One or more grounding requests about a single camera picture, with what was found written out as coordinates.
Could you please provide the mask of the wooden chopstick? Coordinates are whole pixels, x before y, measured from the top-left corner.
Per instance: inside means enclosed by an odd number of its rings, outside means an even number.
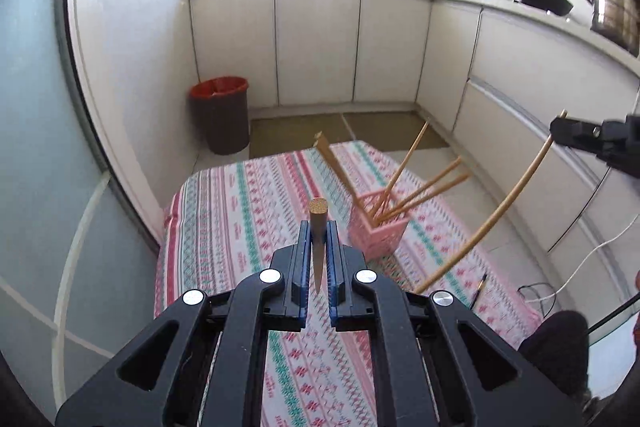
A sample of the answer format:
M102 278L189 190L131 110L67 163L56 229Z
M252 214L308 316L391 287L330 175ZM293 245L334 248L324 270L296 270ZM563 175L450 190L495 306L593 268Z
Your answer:
M484 237L494 228L497 222L506 214L511 208L513 203L518 199L518 196L524 191L524 188L529 181L533 178L534 174L544 161L544 158L551 150L554 140L552 135L549 134L547 139L544 140L541 149L536 154L530 165L522 174L518 182L515 183L511 191L506 194L506 197L500 202L498 207L491 213L491 215L485 220L485 222L477 229L477 231L462 245L462 247L452 256L449 256L447 260L433 273L428 279L416 285L413 288L415 294L423 294L428 288L433 286L448 272L461 262L481 241Z
M321 291L324 258L326 257L326 225L328 224L328 202L321 197L311 199L308 206L311 235L311 260L314 267L314 290Z
M429 200L439 196L440 194L444 194L449 190L451 190L452 188L454 188L455 186L465 182L467 179L469 179L469 177L470 177L469 173L460 174L460 176L457 176L457 178L454 178L453 180L445 183L442 186L436 187L434 191L431 191L427 195L420 198L411 199L410 202L407 202L407 204L402 205L388 213L385 213L385 215L379 217L378 220L376 220L376 224L382 225L382 223L386 221L393 220L396 217L403 215L404 213L408 213L414 208L423 205L424 202L428 202Z
M344 186L344 189L352 198L352 203L363 213L364 220L366 220L367 224L373 225L372 218L369 216L369 213L367 213L366 207L364 207L361 202L355 187L352 185L352 182L350 182L345 170L334 155L333 150L331 150L329 141L322 132L318 132L314 136L314 148L318 150L320 156L326 162L326 165L331 168L335 176L337 176L338 181Z
M451 171L454 171L454 169L459 167L461 164L462 164L462 157L458 156L454 161L451 161L450 164L444 170L442 170L439 174L436 174L434 178L426 181L420 187L418 187L416 191L413 191L404 199L401 199L401 201L398 202L398 204L392 210L388 210L388 211L385 211L384 213L381 213L375 220L376 224L378 225L379 223L382 223L383 221L390 219L390 215L394 213L396 210L399 210L400 213L402 213L404 211L402 210L402 208L407 206L409 202L412 202L413 199L416 199L419 195L425 193L435 183L437 183L441 179L444 179L448 173L450 173Z

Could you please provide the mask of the stainless steel pot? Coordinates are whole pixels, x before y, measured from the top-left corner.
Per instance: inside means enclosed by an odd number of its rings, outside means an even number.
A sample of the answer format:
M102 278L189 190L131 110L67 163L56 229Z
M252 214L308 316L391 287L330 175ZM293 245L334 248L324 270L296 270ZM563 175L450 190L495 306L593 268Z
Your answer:
M639 55L639 8L634 0L587 0L591 29L633 56Z

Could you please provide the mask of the olive floor mat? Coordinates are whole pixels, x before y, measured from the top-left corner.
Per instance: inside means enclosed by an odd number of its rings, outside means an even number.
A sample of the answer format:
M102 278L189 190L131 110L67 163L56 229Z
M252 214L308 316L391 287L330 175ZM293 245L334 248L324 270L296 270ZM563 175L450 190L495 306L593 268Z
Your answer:
M255 119L250 124L250 158L306 150L318 132L330 143L352 141L338 114Z
M347 113L345 119L357 140L381 152L409 150L425 124L417 113Z

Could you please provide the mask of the olive floor mat left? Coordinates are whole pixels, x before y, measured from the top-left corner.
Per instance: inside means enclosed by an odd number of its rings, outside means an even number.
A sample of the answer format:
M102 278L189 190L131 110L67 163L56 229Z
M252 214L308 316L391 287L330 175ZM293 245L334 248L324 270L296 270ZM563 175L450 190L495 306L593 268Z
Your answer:
M318 132L330 143L352 141L338 114L255 119L250 124L250 158L306 150Z

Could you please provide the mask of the wooden chopstick lone front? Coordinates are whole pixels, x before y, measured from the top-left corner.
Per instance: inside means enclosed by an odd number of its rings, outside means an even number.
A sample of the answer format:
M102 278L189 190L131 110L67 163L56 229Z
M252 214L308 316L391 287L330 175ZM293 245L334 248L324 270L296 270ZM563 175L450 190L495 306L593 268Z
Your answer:
M421 140L423 138L423 135L425 134L425 132L428 129L428 127L430 127L430 123L428 121L425 121L423 127L421 128L420 132L416 136L416 139L414 139L413 143L411 144L411 146L410 146L407 154L405 155L404 159L401 161L401 163L399 164L398 168L394 172L393 176L390 178L390 181L388 181L388 183L386 184L386 187L384 188L383 192L381 193L381 196L378 198L378 200L375 202L374 206L372 207L372 209L370 211L370 217L372 219L375 219L376 215L378 214L380 209L383 206L386 205L387 199L390 197L390 193L392 193L393 188L394 188L397 180L401 176L401 173L405 170L405 168L406 168L406 166L408 164L408 161L410 160L412 154L418 148L418 145L420 144L420 142L421 142Z

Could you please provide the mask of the black chopstick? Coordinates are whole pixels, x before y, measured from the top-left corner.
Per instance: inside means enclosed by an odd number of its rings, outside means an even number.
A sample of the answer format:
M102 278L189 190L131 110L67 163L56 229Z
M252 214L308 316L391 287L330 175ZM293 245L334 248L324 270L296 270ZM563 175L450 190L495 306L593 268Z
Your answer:
M478 300L480 300L480 295L482 295L482 292L484 291L484 288L486 286L488 280L488 272L484 273L483 276L480 278L480 283L478 283L476 291L473 295L471 304L470 304L470 309L474 310Z

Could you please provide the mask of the pink lattice utensil basket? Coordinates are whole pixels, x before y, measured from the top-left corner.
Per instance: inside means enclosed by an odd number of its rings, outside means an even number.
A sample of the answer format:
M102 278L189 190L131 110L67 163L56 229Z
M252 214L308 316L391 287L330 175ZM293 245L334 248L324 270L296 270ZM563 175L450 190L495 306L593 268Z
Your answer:
M361 208L353 205L348 220L349 244L361 251L367 261L392 255L398 248L410 220L409 213L404 212L374 227L363 210L371 210L382 193L381 188L360 196Z

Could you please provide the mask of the red lined trash bin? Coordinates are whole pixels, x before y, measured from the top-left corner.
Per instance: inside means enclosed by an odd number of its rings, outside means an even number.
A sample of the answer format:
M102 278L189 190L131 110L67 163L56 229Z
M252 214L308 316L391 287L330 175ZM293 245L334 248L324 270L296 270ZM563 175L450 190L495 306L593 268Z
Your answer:
M250 144L248 81L224 76L200 82L189 92L198 131L216 155L232 155Z

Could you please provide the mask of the olive floor mat right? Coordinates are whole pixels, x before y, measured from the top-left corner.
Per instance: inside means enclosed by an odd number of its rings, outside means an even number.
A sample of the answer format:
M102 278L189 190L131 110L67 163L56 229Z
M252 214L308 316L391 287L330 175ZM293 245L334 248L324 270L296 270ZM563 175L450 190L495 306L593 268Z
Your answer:
M345 119L357 140L381 152L409 150L425 124L417 113L347 113Z

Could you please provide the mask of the patterned striped tablecloth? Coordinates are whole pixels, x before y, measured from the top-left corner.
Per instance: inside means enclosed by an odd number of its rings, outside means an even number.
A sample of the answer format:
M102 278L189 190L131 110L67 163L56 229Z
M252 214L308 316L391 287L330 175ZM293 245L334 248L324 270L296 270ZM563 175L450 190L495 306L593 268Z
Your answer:
M338 233L346 236L352 203L315 150L236 162L190 176L166 210L156 269L157 311L189 289L224 293L268 267L277 249L296 242L314 196L326 199ZM500 277L484 251L472 251L439 285L470 305L486 272L488 280L474 310L507 343L517 346L538 327L541 316ZM313 291L306 329L269 337L262 423L375 422L368 335L334 331L326 293Z

